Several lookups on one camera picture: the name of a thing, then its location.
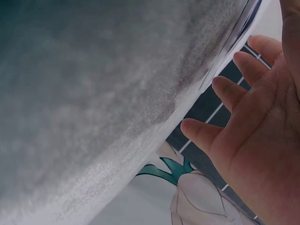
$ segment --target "white surface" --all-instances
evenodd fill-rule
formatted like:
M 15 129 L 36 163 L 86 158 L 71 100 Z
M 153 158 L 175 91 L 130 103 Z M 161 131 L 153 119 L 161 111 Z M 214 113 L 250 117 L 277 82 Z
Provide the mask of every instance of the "white surface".
M 253 30 L 253 34 L 262 34 L 281 41 L 282 17 L 279 0 L 271 1 Z

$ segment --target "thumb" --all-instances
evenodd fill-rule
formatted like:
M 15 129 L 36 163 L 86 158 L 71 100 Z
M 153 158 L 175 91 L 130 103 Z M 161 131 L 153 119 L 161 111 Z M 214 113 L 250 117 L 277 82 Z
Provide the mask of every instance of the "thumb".
M 280 0 L 283 50 L 300 97 L 300 0 Z

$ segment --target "gray fabric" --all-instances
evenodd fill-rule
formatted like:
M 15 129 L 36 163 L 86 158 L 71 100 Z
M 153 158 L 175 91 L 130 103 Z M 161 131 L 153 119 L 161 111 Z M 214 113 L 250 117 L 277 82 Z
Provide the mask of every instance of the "gray fabric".
M 88 223 L 186 114 L 246 2 L 1 3 L 0 225 Z

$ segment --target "hand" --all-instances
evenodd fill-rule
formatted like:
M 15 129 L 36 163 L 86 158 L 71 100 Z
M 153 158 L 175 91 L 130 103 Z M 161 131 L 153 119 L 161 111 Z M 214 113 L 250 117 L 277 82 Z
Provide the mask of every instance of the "hand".
M 252 89 L 224 77 L 213 89 L 232 113 L 225 128 L 193 119 L 182 132 L 212 160 L 241 199 L 267 224 L 300 223 L 300 0 L 281 0 L 283 44 L 248 41 L 271 65 L 238 52 L 234 62 Z

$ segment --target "dark tile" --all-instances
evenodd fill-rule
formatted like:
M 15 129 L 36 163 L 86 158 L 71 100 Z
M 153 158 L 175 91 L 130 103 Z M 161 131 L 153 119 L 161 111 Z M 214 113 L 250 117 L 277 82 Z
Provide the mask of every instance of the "dark tile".
M 240 83 L 240 85 L 241 85 L 241 87 L 245 88 L 246 90 L 251 89 L 251 86 L 245 80 L 243 80 L 242 83 Z
M 225 106 L 222 106 L 217 114 L 211 119 L 210 124 L 224 128 L 230 119 L 230 115 L 230 112 L 225 108 Z
M 210 158 L 200 150 L 194 143 L 190 143 L 182 155 L 190 161 L 199 171 L 211 180 L 219 189 L 222 189 L 226 182 L 217 172 Z
M 231 187 L 228 187 L 224 191 L 225 194 L 228 195 L 231 201 L 235 203 L 246 215 L 253 219 L 253 221 L 262 224 L 259 219 L 255 219 L 255 213 L 240 199 L 240 197 L 232 190 Z
M 170 145 L 172 145 L 177 151 L 179 151 L 187 142 L 188 139 L 180 130 L 180 124 L 173 130 L 166 140 Z
M 231 61 L 220 73 L 220 76 L 227 77 L 233 82 L 237 83 L 242 77 L 239 69 L 236 67 L 233 61 Z
M 185 118 L 193 118 L 205 122 L 215 109 L 221 104 L 221 100 L 216 96 L 210 86 L 195 102 L 188 111 Z

